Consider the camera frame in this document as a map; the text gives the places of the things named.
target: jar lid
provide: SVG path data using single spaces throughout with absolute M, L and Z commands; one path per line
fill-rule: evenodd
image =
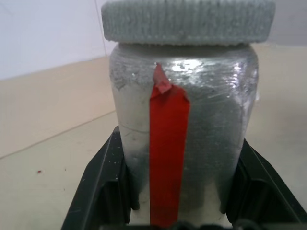
M 236 45 L 264 42 L 274 13 L 273 0 L 112 0 L 102 21 L 121 43 Z

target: black holder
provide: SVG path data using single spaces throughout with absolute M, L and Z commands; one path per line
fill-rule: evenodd
M 138 201 L 129 187 L 119 128 L 88 163 L 62 230 L 157 230 L 155 226 L 126 226 Z M 246 141 L 234 176 L 228 220 L 241 230 L 307 230 L 307 213 L 276 170 Z M 177 223 L 171 230 L 193 230 Z M 222 230 L 202 226 L 202 230 Z

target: jar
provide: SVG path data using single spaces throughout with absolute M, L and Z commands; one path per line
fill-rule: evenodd
M 249 44 L 267 39 L 274 12 L 272 0 L 104 5 L 104 35 L 119 42 L 110 78 L 132 200 L 138 203 L 132 207 L 139 205 L 131 224 L 152 224 L 149 115 L 157 66 L 189 100 L 177 220 L 220 223 L 256 96 L 258 61 Z
M 160 63 L 190 101 L 178 219 L 219 223 L 227 203 L 256 97 L 257 55 L 241 46 L 119 44 L 110 78 L 131 185 L 140 209 L 131 223 L 150 223 L 149 101 Z

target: white wall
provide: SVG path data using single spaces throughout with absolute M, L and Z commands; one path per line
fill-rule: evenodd
M 106 54 L 94 0 L 0 0 L 0 80 Z
M 307 46 L 307 0 L 275 0 L 276 15 L 270 43 Z
M 109 54 L 106 0 L 0 0 L 0 80 Z M 269 42 L 307 45 L 307 0 L 276 0 Z

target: red tape strip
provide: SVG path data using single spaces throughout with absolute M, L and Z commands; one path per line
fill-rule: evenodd
M 160 64 L 150 98 L 150 223 L 163 228 L 177 222 L 187 138 L 189 100 L 171 85 Z

